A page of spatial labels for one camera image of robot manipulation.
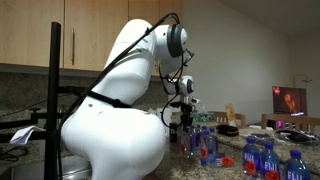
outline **black pole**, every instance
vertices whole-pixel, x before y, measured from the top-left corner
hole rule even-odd
[[[61,25],[57,22],[52,22],[47,104],[48,117],[46,123],[47,138],[44,163],[45,180],[57,179],[57,90],[59,86],[60,38]]]

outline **plastic bottle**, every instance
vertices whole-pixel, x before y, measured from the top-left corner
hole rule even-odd
[[[200,162],[201,165],[207,165],[208,158],[208,142],[209,142],[209,131],[203,131],[203,142],[201,143],[201,153],[200,153]]]
[[[181,155],[190,158],[193,155],[192,132],[190,127],[183,127],[181,132],[180,151]]]
[[[285,163],[285,180],[310,180],[310,168],[301,160],[301,152],[290,150],[290,156]]]
[[[196,128],[195,128],[195,126],[192,125],[190,127],[191,155],[194,155],[194,153],[196,152],[196,138],[197,138]]]
[[[204,131],[207,131],[207,130],[208,130],[207,126],[201,126],[200,147],[202,146],[203,143],[205,143],[205,141],[204,141]]]
[[[255,141],[255,138],[247,137],[247,144],[242,148],[243,172],[250,179],[260,177],[260,150]]]
[[[218,153],[218,138],[215,135],[213,127],[209,128],[209,140],[208,140],[208,166],[214,167],[216,165],[216,154]]]
[[[201,149],[201,136],[202,136],[202,129],[200,124],[197,124],[195,127],[195,141],[196,141],[196,151],[200,151]]]
[[[218,138],[213,127],[209,128],[208,153],[218,153]]]
[[[273,144],[267,142],[264,144],[264,148],[260,154],[262,179],[270,179],[271,177],[280,179],[280,160],[279,156],[273,151]]]

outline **wooden cabinet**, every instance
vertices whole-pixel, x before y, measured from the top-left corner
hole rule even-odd
[[[48,67],[55,21],[61,68],[101,71],[129,19],[155,24],[169,12],[180,15],[181,0],[0,0],[0,63]]]
[[[162,18],[168,13],[176,13],[179,16],[180,23],[183,23],[182,0],[159,0],[159,18]],[[174,19],[170,19],[165,24],[176,23]]]
[[[132,19],[155,24],[159,20],[159,0],[129,0],[129,20]]]
[[[103,70],[127,21],[127,0],[66,0],[64,68]]]
[[[48,67],[51,22],[63,25],[63,6],[64,0],[0,0],[0,63]]]

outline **bottle label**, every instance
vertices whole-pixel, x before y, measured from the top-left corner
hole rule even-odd
[[[225,153],[209,154],[208,163],[214,165],[215,167],[222,166],[222,158],[225,157]]]
[[[207,156],[208,156],[208,151],[207,151],[207,148],[204,146],[201,148],[201,157],[207,158]]]
[[[261,162],[261,172],[265,179],[280,179],[279,164],[265,161]]]
[[[287,180],[308,180],[308,179],[310,179],[309,176],[305,176],[294,171],[287,172]]]
[[[259,156],[254,156],[253,154],[250,153],[244,153],[243,154],[243,168],[245,170],[246,174],[256,176],[257,171],[260,170],[260,157]]]

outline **wire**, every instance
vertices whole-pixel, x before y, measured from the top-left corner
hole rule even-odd
[[[162,111],[160,112],[160,113],[161,113],[162,123],[163,123],[165,126],[167,126],[167,127],[169,127],[169,125],[164,121],[164,118],[163,118],[164,111],[165,111],[166,107],[168,106],[168,104],[170,104],[178,95],[179,95],[179,94],[176,94],[173,98],[171,98],[171,99],[167,102],[167,104],[163,107]]]
[[[61,97],[64,97],[64,96],[69,96],[69,95],[72,95],[72,94],[61,95],[61,96],[59,96],[58,98],[61,98]],[[46,99],[46,100],[39,101],[39,102],[37,102],[37,103],[35,103],[35,104],[32,104],[32,105],[30,105],[30,106],[27,106],[27,107],[25,107],[25,108],[23,108],[23,109],[20,109],[20,110],[18,110],[18,111],[10,112],[10,113],[8,113],[8,114],[2,114],[2,115],[0,115],[0,118],[5,117],[5,116],[9,116],[9,115],[13,115],[13,114],[16,114],[16,113],[19,113],[19,112],[22,112],[22,111],[25,111],[25,110],[33,107],[33,106],[36,106],[36,105],[41,104],[41,103],[44,103],[44,102],[46,102],[46,101],[48,101],[48,100]]]
[[[19,154],[10,154],[10,152],[13,151],[18,151]],[[8,151],[0,154],[0,160],[2,161],[8,161],[8,162],[17,162],[19,161],[19,157],[21,156],[26,156],[29,154],[28,148],[24,147],[24,146],[16,146],[13,147],[11,149],[9,149]]]
[[[96,80],[91,84],[91,86],[89,86],[88,88],[86,88],[86,90],[84,91],[84,93],[79,96],[76,101],[71,104],[71,106],[69,106],[69,108],[67,109],[66,113],[64,114],[64,116],[62,117],[59,127],[58,127],[58,138],[57,138],[57,143],[58,143],[58,161],[59,161],[59,175],[60,178],[62,179],[62,165],[61,165],[61,149],[60,149],[60,143],[61,143],[61,129],[62,126],[64,124],[64,122],[68,119],[68,117],[72,114],[72,112],[74,111],[74,109],[80,105],[80,103],[84,100],[84,98],[88,95],[88,93],[112,70],[116,67],[117,63],[119,61],[121,61],[128,53],[129,51],[135,47],[143,38],[145,38],[146,36],[148,36],[154,29],[156,29],[159,25],[161,25],[162,23],[164,23],[168,18],[174,18],[178,23],[180,23],[179,21],[179,17],[176,13],[169,13],[167,15],[165,15],[164,17],[162,17],[155,25],[153,25],[150,29],[147,28],[147,30],[145,31],[145,33],[138,39],[136,40],[133,44],[131,44],[128,48],[126,48],[124,51],[122,51],[113,61],[110,62],[110,64],[103,69],[103,71],[99,74],[99,76],[96,78]]]

